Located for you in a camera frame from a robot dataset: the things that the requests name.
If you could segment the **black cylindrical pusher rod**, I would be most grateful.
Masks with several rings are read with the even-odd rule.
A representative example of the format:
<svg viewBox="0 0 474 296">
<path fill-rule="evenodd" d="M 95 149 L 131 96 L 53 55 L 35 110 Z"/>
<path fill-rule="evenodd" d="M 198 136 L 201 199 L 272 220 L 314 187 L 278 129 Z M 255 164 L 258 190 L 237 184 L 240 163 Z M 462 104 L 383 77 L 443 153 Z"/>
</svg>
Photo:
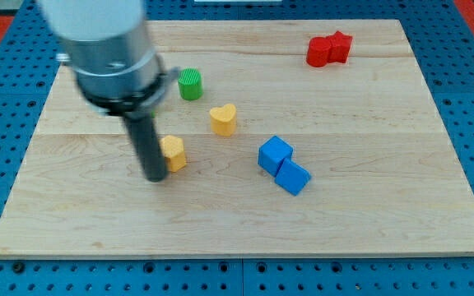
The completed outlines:
<svg viewBox="0 0 474 296">
<path fill-rule="evenodd" d="M 153 119 L 149 113 L 126 113 L 123 123 L 146 180 L 158 183 L 168 174 Z"/>
</svg>

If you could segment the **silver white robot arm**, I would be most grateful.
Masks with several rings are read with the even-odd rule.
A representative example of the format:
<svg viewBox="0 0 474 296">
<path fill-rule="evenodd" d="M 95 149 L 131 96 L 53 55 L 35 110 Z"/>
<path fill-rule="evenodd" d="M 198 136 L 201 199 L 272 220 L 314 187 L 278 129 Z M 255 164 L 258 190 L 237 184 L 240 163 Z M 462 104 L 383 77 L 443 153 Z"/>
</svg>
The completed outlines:
<svg viewBox="0 0 474 296">
<path fill-rule="evenodd" d="M 121 117 L 145 178 L 157 183 L 168 169 L 151 113 L 177 80 L 151 41 L 141 0 L 39 0 L 39 8 L 86 101 Z"/>
</svg>

